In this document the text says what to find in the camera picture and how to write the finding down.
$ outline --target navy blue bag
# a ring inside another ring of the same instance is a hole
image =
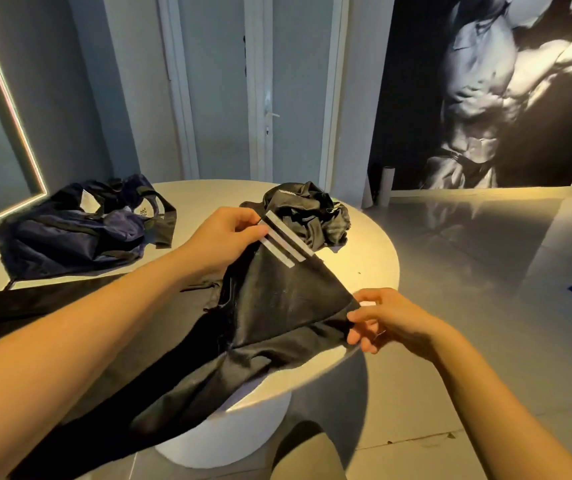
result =
[[[84,192],[97,210],[82,209]],[[134,212],[145,200],[151,215]],[[11,283],[103,271],[141,258],[150,242],[169,248],[176,220],[175,208],[143,175],[72,184],[0,224],[1,259]]]

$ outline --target man's arm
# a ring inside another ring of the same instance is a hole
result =
[[[348,343],[377,353],[396,341],[435,364],[469,434],[498,480],[572,479],[572,456],[501,382],[482,355],[454,328],[396,290],[369,289],[375,301],[348,314]]]
[[[251,209],[218,209],[186,244],[0,339],[0,478],[90,387],[170,295],[266,234]]]

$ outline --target round white table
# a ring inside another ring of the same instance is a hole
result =
[[[215,209],[236,207],[243,201],[262,201],[275,184],[248,180],[185,180],[155,184],[155,189],[177,208],[173,248],[183,244]],[[328,248],[317,251],[326,266],[350,292],[361,288],[391,287],[399,284],[399,261],[386,233],[370,217],[348,206],[351,229],[348,243],[337,253]],[[144,257],[126,268],[106,274],[131,271],[167,253],[153,245]],[[0,290],[8,282],[0,262]],[[50,280],[21,282],[15,288],[87,279],[64,276]],[[236,401],[213,414],[197,428],[157,446],[166,458],[191,468],[213,468],[241,460],[260,448],[282,422],[290,403],[290,392],[329,371],[349,350],[343,346],[322,352],[304,365],[274,372],[235,394]]]

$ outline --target hand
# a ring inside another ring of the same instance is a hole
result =
[[[204,273],[220,271],[268,233],[268,226],[256,225],[259,221],[253,209],[219,207],[182,248],[198,259]]]
[[[362,306],[348,313],[355,323],[348,333],[348,343],[361,341],[364,352],[376,354],[390,342],[400,342],[410,352],[434,360],[434,342],[450,327],[423,308],[404,298],[392,288],[364,289],[354,294],[357,301],[374,301],[377,305]]]

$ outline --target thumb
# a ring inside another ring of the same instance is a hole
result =
[[[268,226],[260,224],[257,226],[249,226],[246,229],[242,230],[241,232],[237,232],[236,234],[237,234],[237,239],[245,248],[249,244],[252,244],[255,241],[259,241],[267,233],[268,233]]]
[[[386,308],[381,305],[362,306],[348,313],[348,320],[361,323],[368,320],[386,321]]]

